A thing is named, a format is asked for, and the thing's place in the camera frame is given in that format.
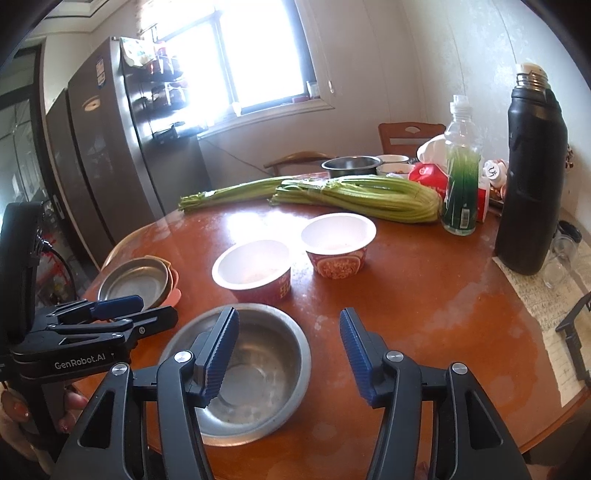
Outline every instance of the plastic bottle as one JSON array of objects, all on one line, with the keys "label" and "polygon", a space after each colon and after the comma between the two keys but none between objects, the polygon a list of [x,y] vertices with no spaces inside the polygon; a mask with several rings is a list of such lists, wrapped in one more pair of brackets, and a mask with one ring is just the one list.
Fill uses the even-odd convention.
[{"label": "plastic bottle", "polygon": [[509,169],[495,251],[511,270],[538,273],[556,230],[567,130],[560,105],[537,65],[517,65],[509,107]]},{"label": "plastic bottle", "polygon": [[453,122],[445,132],[448,182],[441,222],[448,232],[470,235],[476,228],[482,138],[472,122],[468,97],[454,95],[450,111]]}]

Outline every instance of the table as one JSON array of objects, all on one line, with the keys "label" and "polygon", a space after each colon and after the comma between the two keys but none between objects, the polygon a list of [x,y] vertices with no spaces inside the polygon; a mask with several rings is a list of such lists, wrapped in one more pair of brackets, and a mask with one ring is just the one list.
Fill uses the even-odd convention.
[{"label": "table", "polygon": [[[173,212],[134,238],[87,292],[122,262],[145,254],[166,258],[180,276],[183,297],[174,330],[141,340],[132,367],[154,365],[182,325],[234,303],[210,271],[235,243],[273,236],[294,251],[291,294],[277,305],[310,343],[312,373],[300,408],[272,435],[238,447],[207,447],[212,470],[226,480],[345,480],[365,478],[382,410],[361,399],[339,336],[339,312],[354,307],[368,330],[417,363],[447,368],[465,363],[498,408],[522,451],[558,428],[585,400],[561,408],[540,328],[491,259],[498,219],[489,216],[462,238],[439,224],[403,225],[376,220],[377,236],[358,275],[330,280],[315,274],[298,245],[305,222],[335,209],[266,202]],[[78,382],[86,395],[100,383]],[[423,403],[419,461],[430,455],[431,415]],[[159,448],[155,408],[148,406],[148,441]]]}]

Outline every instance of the black water bottle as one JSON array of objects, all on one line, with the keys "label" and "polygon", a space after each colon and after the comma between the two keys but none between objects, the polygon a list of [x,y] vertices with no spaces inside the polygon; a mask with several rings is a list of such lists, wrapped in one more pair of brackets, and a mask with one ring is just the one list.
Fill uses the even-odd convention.
[{"label": "black water bottle", "polygon": [[567,130],[542,68],[518,65],[509,107],[509,170],[495,251],[511,270],[538,273],[558,222]]}]

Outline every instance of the handwritten paper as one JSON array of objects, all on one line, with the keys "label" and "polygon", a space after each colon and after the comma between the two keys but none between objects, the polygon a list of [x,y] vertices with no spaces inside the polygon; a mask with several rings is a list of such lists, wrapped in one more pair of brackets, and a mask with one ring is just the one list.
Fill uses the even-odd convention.
[{"label": "handwritten paper", "polygon": [[[584,382],[577,380],[564,333],[556,333],[555,328],[581,297],[591,290],[591,248],[584,241],[581,242],[572,275],[552,290],[545,286],[541,272],[531,276],[520,275],[504,266],[497,257],[493,260],[505,274],[527,311],[540,325],[544,346],[560,392],[560,401],[565,406],[584,388]],[[575,327],[581,340],[585,365],[591,367],[591,314],[587,309],[579,313]]]}]

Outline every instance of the stacked plates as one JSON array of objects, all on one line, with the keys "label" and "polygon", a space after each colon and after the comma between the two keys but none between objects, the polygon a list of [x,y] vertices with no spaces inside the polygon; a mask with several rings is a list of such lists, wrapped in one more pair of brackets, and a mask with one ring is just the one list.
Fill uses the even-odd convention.
[{"label": "stacked plates", "polygon": [[99,288],[98,300],[117,299],[139,295],[144,310],[156,307],[174,307],[181,298],[178,272],[169,261],[146,255],[134,258],[114,269]]}]

